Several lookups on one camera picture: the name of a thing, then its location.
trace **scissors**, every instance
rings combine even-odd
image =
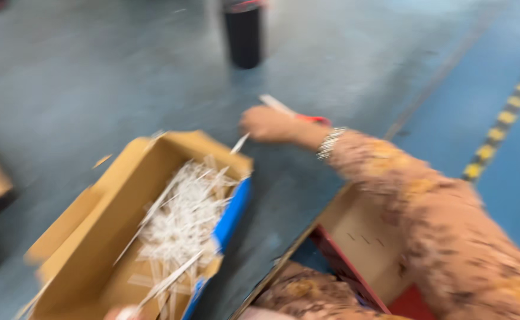
[[[293,111],[292,109],[288,108],[286,105],[278,101],[276,98],[272,97],[271,95],[260,95],[258,96],[258,99],[262,101],[267,106],[270,106],[271,108],[274,108],[280,112],[288,114],[290,117],[294,117],[296,119],[301,119],[308,122],[315,122],[317,124],[321,124],[325,127],[331,127],[332,122],[331,120],[325,118],[325,117],[313,117],[313,116],[307,116],[305,114],[297,113]]]

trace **wrist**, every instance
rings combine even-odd
[[[291,143],[302,148],[316,152],[319,145],[332,131],[330,127],[324,127],[313,122],[296,120],[291,128]]]

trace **epoxy floor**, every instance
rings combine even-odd
[[[270,93],[381,136],[499,0],[286,0],[266,12],[266,60],[232,69],[213,0],[14,1],[0,13],[0,320],[36,294],[23,254],[111,163],[157,130],[227,145]],[[194,319],[224,320],[342,184],[294,148],[248,143],[254,198]]]
[[[393,139],[460,177],[520,83],[520,0],[510,3]],[[488,213],[520,246],[520,114],[477,183]]]

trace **person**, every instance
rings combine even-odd
[[[383,208],[408,270],[436,318],[519,319],[520,249],[485,213],[472,185],[447,178],[391,143],[294,119],[267,106],[243,113],[243,133],[317,153]],[[404,319],[364,308],[345,282],[290,263],[240,320]]]

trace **yellow and black striped line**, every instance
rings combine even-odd
[[[499,113],[496,123],[489,130],[485,142],[477,149],[475,156],[465,167],[462,179],[476,182],[485,167],[491,162],[497,149],[507,136],[509,129],[515,123],[520,114],[520,83],[513,94],[507,99],[503,110]]]

